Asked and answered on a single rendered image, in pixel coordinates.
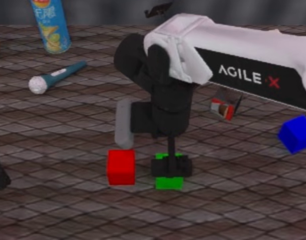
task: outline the toy microphone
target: toy microphone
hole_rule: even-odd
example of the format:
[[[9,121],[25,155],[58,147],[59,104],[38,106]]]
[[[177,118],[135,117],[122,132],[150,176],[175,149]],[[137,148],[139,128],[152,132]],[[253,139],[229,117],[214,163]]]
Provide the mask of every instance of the toy microphone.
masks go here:
[[[29,81],[29,89],[34,94],[43,94],[49,88],[54,86],[59,81],[69,77],[73,73],[79,71],[87,65],[85,61],[81,61],[74,65],[68,66],[52,74],[46,74],[41,76],[34,76]]]

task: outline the pringles can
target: pringles can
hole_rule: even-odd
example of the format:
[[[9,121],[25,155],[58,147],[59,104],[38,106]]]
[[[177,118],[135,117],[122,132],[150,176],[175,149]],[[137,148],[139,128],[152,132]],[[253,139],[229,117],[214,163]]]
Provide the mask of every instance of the pringles can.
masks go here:
[[[61,0],[31,0],[47,52],[61,54],[71,45]]]

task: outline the gray wall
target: gray wall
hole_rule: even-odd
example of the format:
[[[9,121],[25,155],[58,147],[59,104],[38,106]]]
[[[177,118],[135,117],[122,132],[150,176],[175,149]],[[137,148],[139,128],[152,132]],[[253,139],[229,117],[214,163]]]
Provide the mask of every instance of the gray wall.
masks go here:
[[[158,24],[144,10],[171,0],[62,0],[69,25]],[[233,25],[306,25],[306,0],[173,0],[168,17],[176,13],[207,15]],[[29,0],[0,0],[0,24],[32,25]]]

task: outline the agile x logo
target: agile x logo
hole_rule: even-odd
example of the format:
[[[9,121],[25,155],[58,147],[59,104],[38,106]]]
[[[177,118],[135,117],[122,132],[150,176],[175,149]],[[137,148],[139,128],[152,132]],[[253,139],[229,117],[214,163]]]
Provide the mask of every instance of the agile x logo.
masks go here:
[[[252,82],[261,85],[263,81],[268,84],[268,86],[275,89],[280,89],[279,78],[268,76],[264,78],[260,73],[254,71],[247,71],[245,69],[235,68],[235,67],[225,67],[221,65],[218,71],[219,74],[225,74],[233,78],[238,78],[240,80],[245,80],[247,82]]]

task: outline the teal microphone handle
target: teal microphone handle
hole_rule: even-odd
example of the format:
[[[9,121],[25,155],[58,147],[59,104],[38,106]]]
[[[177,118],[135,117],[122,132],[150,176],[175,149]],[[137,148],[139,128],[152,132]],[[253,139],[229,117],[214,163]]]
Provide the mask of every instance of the teal microphone handle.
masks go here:
[[[87,65],[86,61],[81,61],[76,64],[70,65],[63,69],[60,69],[52,74],[42,75],[41,77],[45,80],[47,87],[50,88],[55,85],[60,80],[63,80],[73,73],[79,71],[80,69],[84,68]]]

